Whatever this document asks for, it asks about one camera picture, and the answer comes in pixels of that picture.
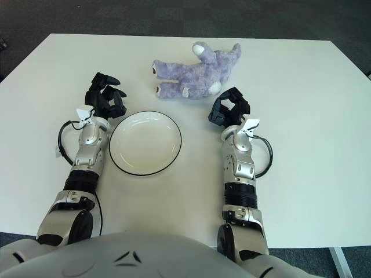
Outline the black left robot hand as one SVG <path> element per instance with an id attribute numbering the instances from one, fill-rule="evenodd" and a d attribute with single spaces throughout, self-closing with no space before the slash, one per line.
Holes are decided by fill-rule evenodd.
<path id="1" fill-rule="evenodd" d="M 118 118 L 126 114 L 126 107 L 122 99 L 126 94 L 114 86 L 120 81 L 109 75 L 97 73 L 89 90 L 85 94 L 85 104 L 94 109 L 94 115 L 105 120 Z"/>

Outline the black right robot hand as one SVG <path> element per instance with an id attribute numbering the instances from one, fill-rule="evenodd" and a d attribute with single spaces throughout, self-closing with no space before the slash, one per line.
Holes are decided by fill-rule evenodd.
<path id="1" fill-rule="evenodd" d="M 229 100 L 234 106 L 231 109 L 227 108 L 221 103 L 224 100 Z M 208 120 L 218 126 L 227 128 L 232 125 L 240 125 L 242 116 L 248 114 L 250 114 L 249 103 L 236 87 L 232 87 L 216 98 L 208 115 Z"/>

